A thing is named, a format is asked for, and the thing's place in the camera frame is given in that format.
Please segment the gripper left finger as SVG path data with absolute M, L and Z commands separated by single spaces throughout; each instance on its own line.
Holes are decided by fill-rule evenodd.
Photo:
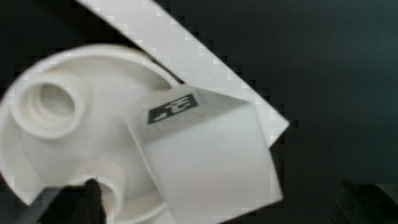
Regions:
M 100 182 L 46 187 L 14 224 L 107 224 Z

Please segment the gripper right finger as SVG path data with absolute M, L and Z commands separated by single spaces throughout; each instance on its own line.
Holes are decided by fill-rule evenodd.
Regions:
M 398 224 L 398 184 L 341 181 L 332 224 Z

